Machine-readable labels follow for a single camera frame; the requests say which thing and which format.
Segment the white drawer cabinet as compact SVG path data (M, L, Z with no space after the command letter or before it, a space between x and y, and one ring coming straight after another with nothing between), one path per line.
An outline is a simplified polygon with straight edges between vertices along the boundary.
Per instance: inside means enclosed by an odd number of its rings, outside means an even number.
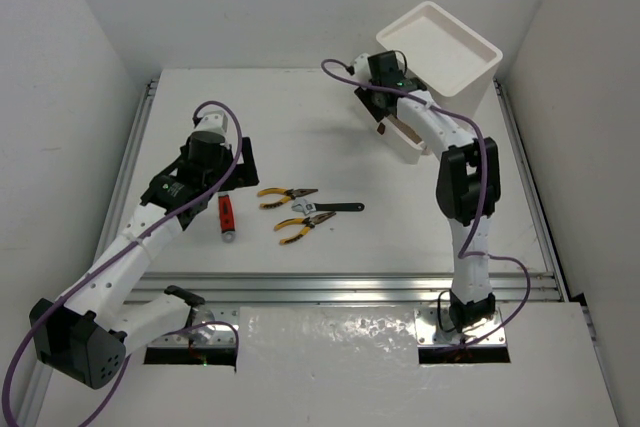
M431 1L380 30L376 41L406 55L409 72L440 107L470 118L503 60L498 47Z

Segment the white bottom drawer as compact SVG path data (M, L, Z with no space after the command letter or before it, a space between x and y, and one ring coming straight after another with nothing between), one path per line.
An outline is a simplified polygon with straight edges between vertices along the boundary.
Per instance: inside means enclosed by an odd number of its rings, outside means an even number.
M410 165L416 165L422 157L431 154L431 150L418 134L395 116L383 118L376 128L379 137Z

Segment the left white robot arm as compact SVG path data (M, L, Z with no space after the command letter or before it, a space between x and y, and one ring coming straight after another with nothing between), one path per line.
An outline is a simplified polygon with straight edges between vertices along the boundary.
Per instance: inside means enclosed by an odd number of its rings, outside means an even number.
M203 299L170 286L150 305L125 314L129 293L159 253L207 209L220 190L259 182L251 140L232 152L223 135L192 132L179 156L155 175L130 219L98 261L64 293L61 306L40 299L29 313L38 360L94 389L104 387L133 351L185 326Z

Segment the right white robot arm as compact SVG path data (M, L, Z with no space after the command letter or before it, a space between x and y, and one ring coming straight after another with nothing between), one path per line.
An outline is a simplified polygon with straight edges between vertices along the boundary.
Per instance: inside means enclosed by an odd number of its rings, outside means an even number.
M449 316L451 328L462 332L495 311L487 250L501 197L497 144L471 119L440 107L425 84L407 77L393 51L362 54L349 72L364 83L356 96L375 119L397 118L439 161L436 201L449 221L455 254Z

